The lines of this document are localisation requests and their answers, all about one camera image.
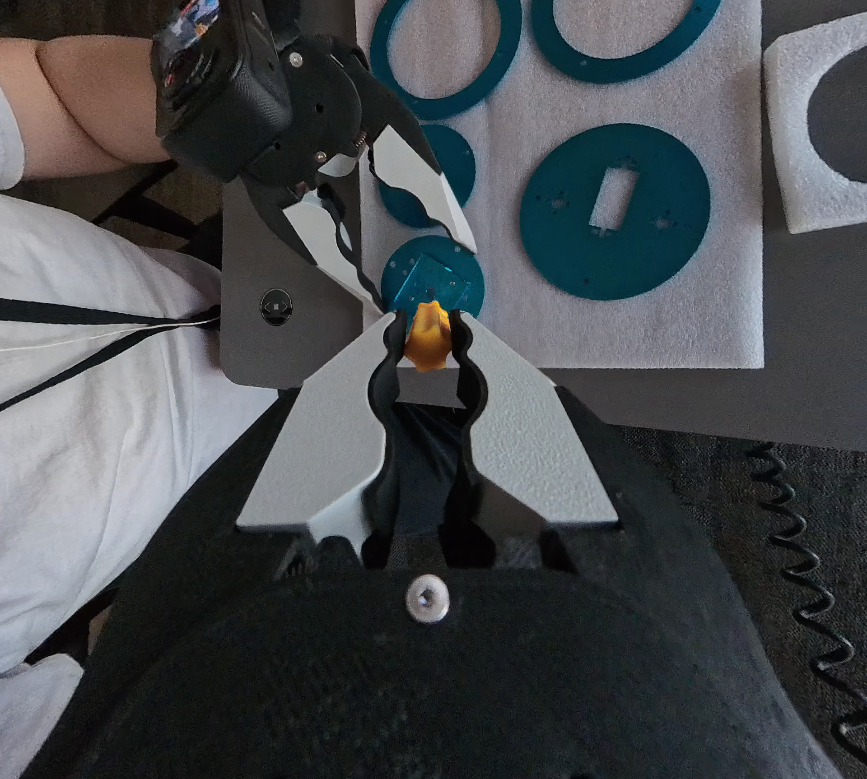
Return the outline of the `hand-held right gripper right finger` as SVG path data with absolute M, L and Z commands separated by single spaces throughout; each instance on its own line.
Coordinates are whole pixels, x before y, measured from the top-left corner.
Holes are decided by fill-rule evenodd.
M 471 314 L 450 315 L 469 517 L 494 542 L 554 527 L 607 528 L 618 514 L 554 382 Z

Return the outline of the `small blue perforated disc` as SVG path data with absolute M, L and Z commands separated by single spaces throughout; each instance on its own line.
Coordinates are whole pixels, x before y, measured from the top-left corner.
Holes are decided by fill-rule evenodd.
M 485 280 L 482 269 L 473 253 L 470 253 L 459 243 L 455 243 L 447 236 L 420 236 L 403 243 L 386 263 L 382 273 L 382 298 L 389 311 L 404 311 L 406 320 L 411 324 L 415 317 L 416 309 L 396 308 L 394 299 L 397 291 L 402 286 L 406 275 L 409 273 L 420 254 L 428 254 L 437 261 L 446 265 L 471 283 L 471 288 L 465 299 L 457 308 L 478 316 L 482 309 L 485 298 Z

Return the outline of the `blue disc with rectangular cutout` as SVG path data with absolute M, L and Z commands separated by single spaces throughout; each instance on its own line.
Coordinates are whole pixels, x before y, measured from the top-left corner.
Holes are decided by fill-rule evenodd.
M 610 171 L 634 175 L 619 226 L 591 223 Z M 526 254 L 575 297 L 637 297 L 677 275 L 709 227 L 708 176 L 676 137 L 643 124 L 601 125 L 558 145 L 530 177 L 519 211 Z

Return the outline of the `blue metal bracket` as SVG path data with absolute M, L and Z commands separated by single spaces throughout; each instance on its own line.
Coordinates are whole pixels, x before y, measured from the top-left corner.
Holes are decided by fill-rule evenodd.
M 396 293 L 396 308 L 415 308 L 421 303 L 437 301 L 440 308 L 451 310 L 461 305 L 471 283 L 428 254 L 420 254 Z

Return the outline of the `person's left forearm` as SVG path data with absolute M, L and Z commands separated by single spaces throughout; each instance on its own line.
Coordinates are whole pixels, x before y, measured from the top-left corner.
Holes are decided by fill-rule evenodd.
M 1 187 L 168 161 L 147 38 L 1 41 Z

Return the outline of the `white foam block with hole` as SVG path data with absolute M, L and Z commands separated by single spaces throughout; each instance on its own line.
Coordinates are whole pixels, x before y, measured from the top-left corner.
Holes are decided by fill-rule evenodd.
M 811 142 L 808 110 L 819 81 L 866 46 L 866 14 L 848 15 L 778 37 L 765 51 L 764 95 L 774 163 L 789 232 L 866 222 L 865 183 L 828 166 Z

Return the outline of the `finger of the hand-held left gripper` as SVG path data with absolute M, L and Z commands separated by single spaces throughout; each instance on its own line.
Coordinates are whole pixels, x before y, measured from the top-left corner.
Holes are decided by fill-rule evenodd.
M 466 216 L 445 174 L 431 166 L 390 124 L 371 145 L 371 170 L 376 178 L 396 190 L 414 196 L 429 219 L 442 225 L 449 236 L 470 253 L 478 247 Z
M 307 191 L 283 210 L 290 229 L 324 275 L 377 312 L 384 312 L 376 287 L 363 274 L 335 202 L 317 191 Z

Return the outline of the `orange screwdriver handle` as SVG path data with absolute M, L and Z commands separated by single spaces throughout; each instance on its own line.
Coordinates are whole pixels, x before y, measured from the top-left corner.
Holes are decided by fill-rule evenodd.
M 420 303 L 406 337 L 404 356 L 419 373 L 447 367 L 452 351 L 449 315 L 437 300 Z

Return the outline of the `small blue plain disc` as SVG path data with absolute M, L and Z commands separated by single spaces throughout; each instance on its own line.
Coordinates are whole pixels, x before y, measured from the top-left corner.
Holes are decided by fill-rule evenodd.
M 471 145 L 449 125 L 422 124 L 421 129 L 436 156 L 461 208 L 471 198 L 476 178 L 475 157 Z M 425 214 L 420 202 L 404 190 L 389 187 L 377 180 L 379 194 L 387 212 L 407 227 L 433 228 L 435 222 Z

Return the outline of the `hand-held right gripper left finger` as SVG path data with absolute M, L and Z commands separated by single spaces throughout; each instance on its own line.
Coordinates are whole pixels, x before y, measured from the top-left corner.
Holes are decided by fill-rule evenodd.
M 346 539 L 360 553 L 396 519 L 388 415 L 399 394 L 406 313 L 390 312 L 302 385 L 237 518 L 245 532 Z

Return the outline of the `white foam sheet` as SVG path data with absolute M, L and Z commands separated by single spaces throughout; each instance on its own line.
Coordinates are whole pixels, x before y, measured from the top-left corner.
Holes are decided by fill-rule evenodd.
M 422 123 L 471 145 L 464 208 L 485 280 L 481 324 L 537 367 L 757 369 L 762 297 L 761 0 L 354 0 L 374 74 Z M 637 297 L 595 301 L 549 283 L 526 254 L 519 211 L 558 145 L 615 123 L 687 145 L 711 192 L 687 265 Z M 382 286 L 414 229 L 360 163 L 363 269 Z M 591 223 L 617 228 L 634 175 L 610 171 Z

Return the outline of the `grey desk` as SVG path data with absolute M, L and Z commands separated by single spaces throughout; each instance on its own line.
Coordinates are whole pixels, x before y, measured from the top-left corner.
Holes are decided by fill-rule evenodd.
M 303 23 L 353 35 L 351 0 L 302 0 Z M 865 0 L 762 0 L 763 42 L 865 8 Z M 763 128 L 764 368 L 543 371 L 603 420 L 628 427 L 865 451 L 865 226 L 786 232 Z M 299 385 L 362 326 L 358 301 L 276 241 L 243 187 L 224 191 L 220 359 L 242 385 Z M 268 325 L 259 305 L 285 290 L 293 313 Z

